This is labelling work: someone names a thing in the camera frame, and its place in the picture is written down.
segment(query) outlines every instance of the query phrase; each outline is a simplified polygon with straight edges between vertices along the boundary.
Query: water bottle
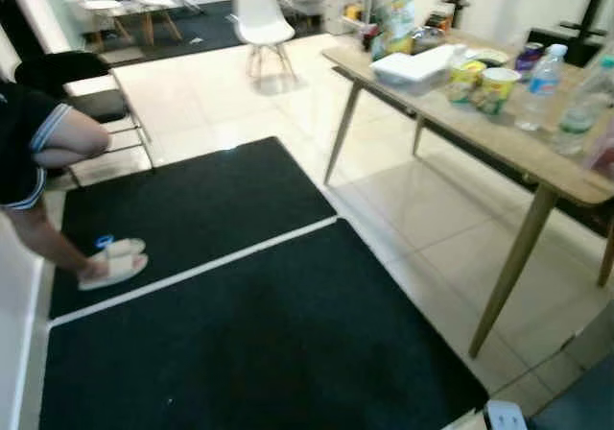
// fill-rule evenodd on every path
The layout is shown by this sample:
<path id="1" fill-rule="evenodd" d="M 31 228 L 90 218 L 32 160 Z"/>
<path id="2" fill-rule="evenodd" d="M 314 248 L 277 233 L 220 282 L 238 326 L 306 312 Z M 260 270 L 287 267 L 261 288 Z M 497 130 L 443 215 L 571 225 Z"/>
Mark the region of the water bottle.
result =
<path id="1" fill-rule="evenodd" d="M 553 44 L 533 69 L 529 93 L 516 126 L 524 131 L 536 131 L 548 112 L 550 97 L 560 83 L 561 65 L 567 53 L 564 44 Z"/>
<path id="2" fill-rule="evenodd" d="M 574 92 L 570 105 L 558 123 L 555 150 L 574 155 L 582 150 L 583 139 L 614 98 L 614 56 L 603 57 L 595 70 Z"/>

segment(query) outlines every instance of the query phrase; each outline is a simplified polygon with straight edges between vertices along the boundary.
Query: black chair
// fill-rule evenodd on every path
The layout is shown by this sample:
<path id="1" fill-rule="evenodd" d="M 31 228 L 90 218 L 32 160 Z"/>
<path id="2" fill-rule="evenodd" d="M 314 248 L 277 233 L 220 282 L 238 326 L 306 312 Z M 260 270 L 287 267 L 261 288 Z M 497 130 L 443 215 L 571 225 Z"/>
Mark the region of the black chair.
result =
<path id="1" fill-rule="evenodd" d="M 68 83 L 107 75 L 113 77 L 118 86 L 116 89 L 72 96 L 64 88 L 64 85 Z M 152 142 L 149 133 L 131 108 L 130 102 L 125 97 L 121 84 L 111 72 L 110 66 L 95 54 L 85 51 L 67 51 L 24 60 L 17 65 L 14 76 L 17 83 L 55 97 L 101 124 L 111 123 L 129 116 L 131 121 L 129 128 L 111 131 L 110 133 L 134 131 L 139 143 L 107 150 L 106 152 L 113 153 L 142 147 L 152 169 L 154 168 L 152 155 L 147 146 L 148 143 Z M 68 172 L 73 181 L 81 186 L 74 171 L 68 168 Z"/>

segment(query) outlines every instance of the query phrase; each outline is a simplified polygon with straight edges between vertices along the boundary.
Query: white stripe trim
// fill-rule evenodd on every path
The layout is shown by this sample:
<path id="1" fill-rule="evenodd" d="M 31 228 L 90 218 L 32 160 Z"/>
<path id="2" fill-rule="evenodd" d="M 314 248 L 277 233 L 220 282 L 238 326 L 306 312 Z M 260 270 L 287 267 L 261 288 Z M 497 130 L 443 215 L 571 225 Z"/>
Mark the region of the white stripe trim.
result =
<path id="1" fill-rule="evenodd" d="M 30 142 L 30 148 L 34 153 L 38 153 L 43 149 L 56 126 L 63 120 L 70 109 L 71 107 L 67 104 L 59 104 L 45 118 L 45 121 L 40 125 Z"/>
<path id="2" fill-rule="evenodd" d="M 143 296 L 146 296 L 147 294 L 153 293 L 155 291 L 159 291 L 161 289 L 168 288 L 169 286 L 180 283 L 181 281 L 184 281 L 186 279 L 200 275 L 204 272 L 208 272 L 210 270 L 217 269 L 218 267 L 222 267 L 223 265 L 226 265 L 226 264 L 229 264 L 230 262 L 234 262 L 236 260 L 242 259 L 256 252 L 259 252 L 259 251 L 262 251 L 268 248 L 272 248 L 286 241 L 290 241 L 294 238 L 298 238 L 300 236 L 307 235 L 321 228 L 333 225 L 337 222 L 338 218 L 339 216 L 335 215 L 328 219 L 324 219 L 322 221 L 311 224 L 310 226 L 298 228 L 296 230 L 289 231 L 288 233 L 283 233 L 274 238 L 263 241 L 262 243 L 258 243 L 257 245 L 253 245 L 248 248 L 244 248 L 240 251 L 236 251 L 231 254 L 227 254 L 224 257 L 220 257 L 218 259 L 212 260 L 210 262 L 199 265 L 198 267 L 194 267 L 193 269 L 186 270 L 179 274 L 172 275 L 164 279 L 160 279 L 154 283 L 148 284 L 146 286 L 142 286 L 138 289 L 122 294 L 121 296 L 116 296 L 111 299 L 103 300 L 102 302 L 95 303 L 94 305 L 90 305 L 80 310 L 76 310 L 66 315 L 62 315 L 53 320 L 50 320 L 48 324 L 49 328 L 52 329 L 56 326 L 60 326 L 62 324 L 73 322 L 74 320 L 78 320 L 80 318 L 86 317 L 88 315 L 92 315 L 97 312 L 101 312 L 110 307 L 114 307 L 115 305 L 119 305 L 121 303 L 128 302 L 133 299 L 138 299 Z"/>
<path id="3" fill-rule="evenodd" d="M 7 207 L 9 209 L 30 209 L 35 205 L 36 200 L 42 194 L 42 191 L 45 188 L 45 180 L 47 180 L 47 171 L 42 168 L 36 168 L 36 186 L 34 191 L 26 198 L 25 200 L 21 200 L 19 202 L 3 204 L 3 207 Z"/>

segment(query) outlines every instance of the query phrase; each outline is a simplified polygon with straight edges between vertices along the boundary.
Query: dark rug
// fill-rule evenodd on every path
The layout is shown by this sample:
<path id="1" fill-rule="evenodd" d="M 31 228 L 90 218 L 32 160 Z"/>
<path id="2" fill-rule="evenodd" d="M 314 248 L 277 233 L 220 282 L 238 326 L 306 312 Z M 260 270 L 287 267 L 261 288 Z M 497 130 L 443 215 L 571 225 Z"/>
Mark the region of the dark rug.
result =
<path id="1" fill-rule="evenodd" d="M 335 215 L 276 138 L 82 189 L 66 197 L 62 230 L 83 252 L 101 235 L 138 237 L 139 277 L 90 292 L 56 271 L 51 318 L 118 296 Z"/>
<path id="2" fill-rule="evenodd" d="M 332 226 L 51 330 L 41 430 L 439 430 L 482 385 Z"/>
<path id="3" fill-rule="evenodd" d="M 233 13 L 232 2 L 222 1 L 201 6 L 203 12 L 190 12 L 186 9 L 171 10 L 170 14 L 183 40 L 174 39 L 166 28 L 162 17 L 153 16 L 154 46 L 147 45 L 143 36 L 142 20 L 137 15 L 125 15 L 120 19 L 135 43 L 129 43 L 117 34 L 105 36 L 104 53 L 117 52 L 126 48 L 138 47 L 143 57 L 123 59 L 121 54 L 105 56 L 113 66 L 128 65 L 149 60 L 160 60 L 185 56 L 187 54 L 202 53 L 216 49 L 229 48 L 243 44 L 234 32 L 234 25 L 227 18 Z M 295 38 L 318 35 L 322 33 L 319 18 L 308 24 L 306 19 L 291 16 L 288 21 L 293 24 Z"/>

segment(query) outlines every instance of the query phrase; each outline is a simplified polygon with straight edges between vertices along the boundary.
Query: tabletop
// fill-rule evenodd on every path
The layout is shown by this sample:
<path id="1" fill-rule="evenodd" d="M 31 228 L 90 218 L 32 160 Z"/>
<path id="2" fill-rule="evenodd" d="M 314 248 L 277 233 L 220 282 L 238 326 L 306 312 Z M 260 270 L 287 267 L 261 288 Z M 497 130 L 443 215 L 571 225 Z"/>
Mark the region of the tabletop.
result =
<path id="1" fill-rule="evenodd" d="M 462 42 L 469 47 L 490 47 L 512 53 L 508 48 L 460 32 L 453 32 L 449 36 L 449 42 Z M 428 86 L 393 86 L 378 81 L 369 67 L 369 53 L 349 47 L 329 48 L 322 53 L 363 84 L 376 88 L 480 150 L 526 173 L 535 181 L 550 186 L 562 197 L 581 205 L 596 205 L 614 197 L 614 182 L 583 168 L 577 158 L 557 154 L 550 145 L 550 138 L 570 91 L 585 76 L 584 70 L 580 68 L 565 65 L 563 79 L 551 102 L 544 129 L 526 132 L 514 126 L 515 117 L 528 92 L 521 84 L 514 87 L 502 113 L 491 116 L 479 112 L 469 104 L 451 104 L 443 93 L 443 81 L 430 83 Z M 614 112 L 611 111 L 604 116 L 587 137 L 587 144 L 595 140 L 613 116 Z"/>

